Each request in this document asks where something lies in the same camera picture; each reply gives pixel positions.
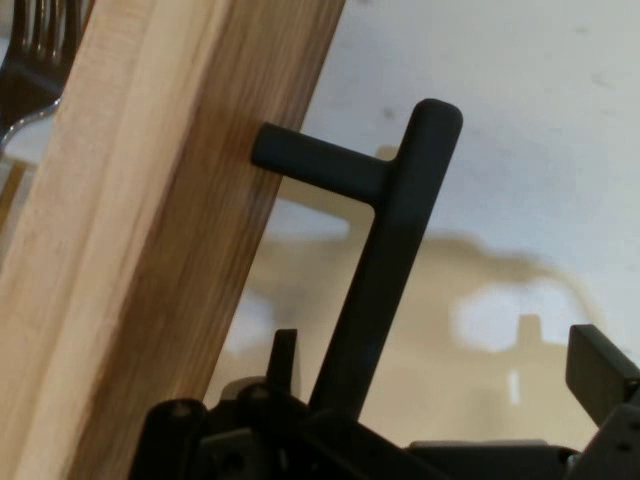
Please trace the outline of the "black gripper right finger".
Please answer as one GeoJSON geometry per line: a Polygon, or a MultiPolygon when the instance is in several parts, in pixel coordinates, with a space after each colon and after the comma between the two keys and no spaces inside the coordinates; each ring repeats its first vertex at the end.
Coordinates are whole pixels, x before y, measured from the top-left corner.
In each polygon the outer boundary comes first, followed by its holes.
{"type": "Polygon", "coordinates": [[[566,384],[598,427],[569,479],[639,477],[639,368],[596,326],[570,328],[566,384]]]}

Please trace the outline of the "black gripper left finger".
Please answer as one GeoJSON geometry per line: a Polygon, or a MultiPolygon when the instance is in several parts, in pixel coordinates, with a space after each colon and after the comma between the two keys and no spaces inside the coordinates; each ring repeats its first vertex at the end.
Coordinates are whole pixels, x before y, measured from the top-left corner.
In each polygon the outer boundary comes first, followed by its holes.
{"type": "Polygon", "coordinates": [[[375,361],[357,356],[368,335],[334,332],[305,404],[291,393],[297,332],[276,332],[263,377],[238,383],[207,409],[178,399],[153,407],[129,473],[132,479],[394,479],[401,450],[359,424],[364,387],[338,382],[338,363],[365,374],[375,361]]]}

